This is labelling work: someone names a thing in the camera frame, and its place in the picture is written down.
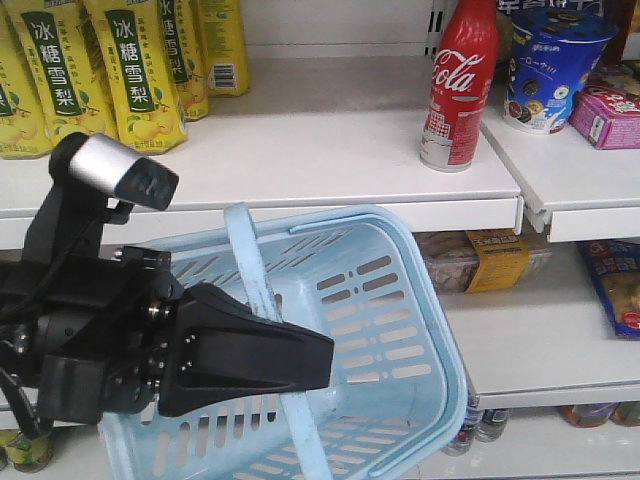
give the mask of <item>pink snack box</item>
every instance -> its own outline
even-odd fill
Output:
[[[569,122],[595,148],[640,148],[640,96],[602,85],[577,94]]]

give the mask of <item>yellow juice carton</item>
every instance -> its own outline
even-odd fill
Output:
[[[162,0],[160,12],[169,68],[185,117],[187,120],[198,120],[209,113],[209,99],[192,1]]]
[[[249,91],[240,0],[195,0],[210,96]]]
[[[167,65],[160,3],[84,0],[107,64],[120,141],[147,155],[187,139]]]
[[[54,145],[72,132],[117,138],[104,64],[77,0],[2,0],[31,67]]]
[[[0,156],[36,158],[51,148],[36,85],[0,4]]]

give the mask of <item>store shelf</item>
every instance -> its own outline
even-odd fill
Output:
[[[105,242],[217,228],[240,201],[256,220],[376,203],[415,231],[517,230],[520,187],[484,137],[465,172],[420,162],[429,67],[419,56],[255,60],[252,92],[216,99],[186,143],[156,157],[180,176],[169,211],[136,209]],[[0,160],[0,249],[22,246],[47,162]]]
[[[419,478],[638,479],[639,446],[640,428],[608,422],[581,429],[555,408],[515,410],[498,440],[474,442],[460,457],[438,452],[420,464]]]
[[[112,480],[106,451],[95,427],[60,428],[55,432],[56,455],[33,480],[76,478]],[[474,442],[460,457],[437,452],[401,478],[439,479],[637,479],[640,428],[612,422],[578,429],[555,408],[514,410],[503,435],[492,443]],[[8,467],[3,480],[21,480],[23,473]]]
[[[596,150],[571,125],[532,135],[502,119],[504,85],[494,85],[483,132],[522,188],[525,215],[549,240],[640,236],[637,150]]]
[[[508,290],[441,295],[480,408],[640,400],[640,343],[616,337],[574,244]]]

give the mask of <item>cable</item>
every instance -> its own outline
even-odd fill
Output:
[[[98,219],[93,218],[86,222],[84,226],[78,229],[78,232],[72,237],[69,244],[62,249],[62,251],[58,254],[58,256],[51,262],[49,269],[42,276],[38,284],[31,290],[31,292],[20,300],[17,304],[10,307],[9,309],[0,312],[0,326],[8,326],[8,325],[19,325],[22,323],[21,321],[11,321],[13,317],[19,315],[25,308],[29,306],[30,303],[39,300],[42,295],[49,288],[49,285],[54,280],[56,275],[60,272],[60,269],[66,262],[67,258],[73,251],[73,249],[78,244],[78,241],[82,239],[84,234],[87,232],[91,226],[96,223]]]

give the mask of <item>red aluminum bottle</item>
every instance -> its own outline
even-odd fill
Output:
[[[495,0],[458,0],[435,55],[420,157],[436,170],[471,165],[498,57]]]

